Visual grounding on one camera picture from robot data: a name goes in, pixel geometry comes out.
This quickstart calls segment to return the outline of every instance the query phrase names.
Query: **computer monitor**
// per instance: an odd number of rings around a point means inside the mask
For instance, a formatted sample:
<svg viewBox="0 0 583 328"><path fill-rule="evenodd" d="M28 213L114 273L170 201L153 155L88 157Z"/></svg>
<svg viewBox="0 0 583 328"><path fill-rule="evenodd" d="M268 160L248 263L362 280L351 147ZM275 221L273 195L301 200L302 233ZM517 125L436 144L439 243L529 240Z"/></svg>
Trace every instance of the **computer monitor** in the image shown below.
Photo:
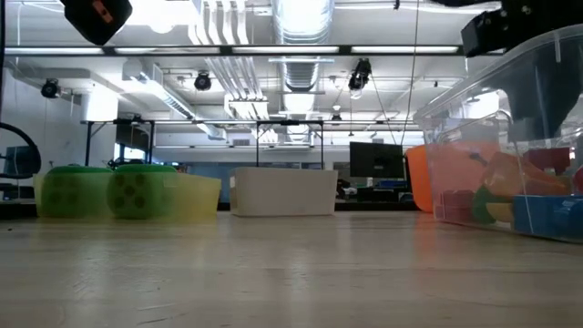
<svg viewBox="0 0 583 328"><path fill-rule="evenodd" d="M4 160L4 174L19 175L38 172L35 152L29 146L7 147L2 159Z"/></svg>
<svg viewBox="0 0 583 328"><path fill-rule="evenodd" d="M350 175L355 178L404 179L403 146L351 142Z"/></svg>

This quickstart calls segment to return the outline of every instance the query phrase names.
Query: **floor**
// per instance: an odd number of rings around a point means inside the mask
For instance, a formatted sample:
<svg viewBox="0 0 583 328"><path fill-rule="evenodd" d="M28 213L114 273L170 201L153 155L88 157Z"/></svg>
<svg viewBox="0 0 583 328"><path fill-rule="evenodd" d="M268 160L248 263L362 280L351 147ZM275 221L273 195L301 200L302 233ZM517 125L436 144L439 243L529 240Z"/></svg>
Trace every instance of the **floor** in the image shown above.
<svg viewBox="0 0 583 328"><path fill-rule="evenodd" d="M0 327L583 326L583 246L414 212L0 222Z"/></svg>

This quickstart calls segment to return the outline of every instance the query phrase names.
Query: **ceiling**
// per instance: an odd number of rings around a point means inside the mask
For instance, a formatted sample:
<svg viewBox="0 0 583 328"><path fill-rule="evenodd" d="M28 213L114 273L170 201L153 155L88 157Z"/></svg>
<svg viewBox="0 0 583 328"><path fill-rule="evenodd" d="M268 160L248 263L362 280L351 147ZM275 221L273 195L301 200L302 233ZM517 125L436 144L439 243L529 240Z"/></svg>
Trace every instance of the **ceiling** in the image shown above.
<svg viewBox="0 0 583 328"><path fill-rule="evenodd" d="M7 0L7 44L11 46L89 46L80 34L66 21L58 10L56 1ZM274 29L270 2L248 0L247 31L253 44L273 44ZM333 12L332 45L459 45L460 30L476 15L463 11L434 13L413 10L415 1L402 0L402 9L391 8L387 1L336 1ZM422 8L440 8L421 1ZM115 46L162 46L191 45L186 26L176 26L164 35L153 32L148 26L125 26L110 41ZM332 64L322 65L313 114L308 118L330 119L332 106L341 106L344 120L384 119L405 120L415 111L469 74L480 70L494 60L494 56L466 60L461 56L372 56L373 82L364 88L360 99L350 99L345 78L352 72L359 57L330 56ZM170 118L169 109L157 98L132 87L122 80L124 57L23 57L19 69L29 72L30 67L81 68L103 77L115 90L124 94L121 111L138 112L145 117ZM225 118L222 109L224 90L217 81L212 89L197 92L193 86L197 72L209 69L202 57L151 57L165 73L164 81L184 100L190 103L198 115L204 118ZM268 62L265 56L254 58L255 71L264 95L269 99L271 115L284 111L281 102L281 80L278 64ZM180 83L178 78L185 77Z"/></svg>

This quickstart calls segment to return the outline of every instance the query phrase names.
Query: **clear plastic storage bin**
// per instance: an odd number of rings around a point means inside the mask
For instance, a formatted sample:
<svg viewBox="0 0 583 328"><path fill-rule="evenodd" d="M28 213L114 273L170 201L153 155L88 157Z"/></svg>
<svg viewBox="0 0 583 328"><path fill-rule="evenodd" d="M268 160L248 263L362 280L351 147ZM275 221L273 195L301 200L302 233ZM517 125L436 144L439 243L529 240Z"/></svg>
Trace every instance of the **clear plastic storage bin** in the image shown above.
<svg viewBox="0 0 583 328"><path fill-rule="evenodd" d="M414 120L438 220L583 241L583 26L533 38Z"/></svg>

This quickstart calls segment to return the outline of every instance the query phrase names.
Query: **blue container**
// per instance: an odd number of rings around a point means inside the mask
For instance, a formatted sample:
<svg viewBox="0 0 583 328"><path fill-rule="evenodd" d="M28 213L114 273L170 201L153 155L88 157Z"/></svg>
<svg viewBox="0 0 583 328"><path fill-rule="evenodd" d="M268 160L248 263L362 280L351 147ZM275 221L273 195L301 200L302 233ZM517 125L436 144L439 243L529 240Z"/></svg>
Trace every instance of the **blue container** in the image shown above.
<svg viewBox="0 0 583 328"><path fill-rule="evenodd" d="M517 232L556 239L583 238L581 196L515 196L514 214Z"/></svg>

